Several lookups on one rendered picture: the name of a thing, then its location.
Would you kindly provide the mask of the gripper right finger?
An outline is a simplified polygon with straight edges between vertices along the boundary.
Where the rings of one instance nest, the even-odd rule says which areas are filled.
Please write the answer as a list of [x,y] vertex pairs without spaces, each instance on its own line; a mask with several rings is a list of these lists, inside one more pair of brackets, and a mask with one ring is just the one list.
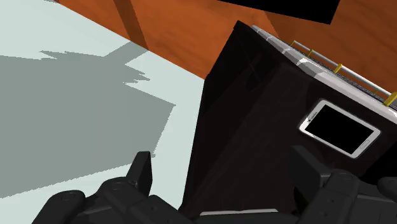
[[369,185],[329,169],[303,146],[292,146],[289,176],[308,205],[296,224],[397,224],[397,178]]

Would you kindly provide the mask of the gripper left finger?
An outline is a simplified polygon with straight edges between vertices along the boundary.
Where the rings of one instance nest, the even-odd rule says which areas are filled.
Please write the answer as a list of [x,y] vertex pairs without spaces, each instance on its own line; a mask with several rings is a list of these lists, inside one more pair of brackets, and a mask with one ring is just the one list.
[[32,224],[194,224],[156,195],[151,154],[136,154],[126,176],[104,181],[86,197],[80,190],[52,195]]

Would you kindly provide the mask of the white smartphone with black screen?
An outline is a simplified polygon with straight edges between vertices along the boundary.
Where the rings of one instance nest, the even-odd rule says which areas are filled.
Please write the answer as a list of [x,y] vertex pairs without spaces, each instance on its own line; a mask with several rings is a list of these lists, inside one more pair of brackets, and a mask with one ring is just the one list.
[[375,126],[326,99],[302,118],[298,129],[351,159],[359,158],[381,135]]

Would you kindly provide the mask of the black cabinet with silver rail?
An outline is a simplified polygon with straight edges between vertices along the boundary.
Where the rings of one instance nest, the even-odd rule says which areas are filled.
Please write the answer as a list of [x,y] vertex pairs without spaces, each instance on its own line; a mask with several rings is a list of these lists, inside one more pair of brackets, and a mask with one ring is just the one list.
[[[301,145],[332,168],[369,184],[397,176],[397,114],[296,52],[237,22],[204,81],[183,202],[187,217],[204,211],[295,208],[289,149]],[[351,159],[300,132],[322,99],[380,129],[380,137]]]

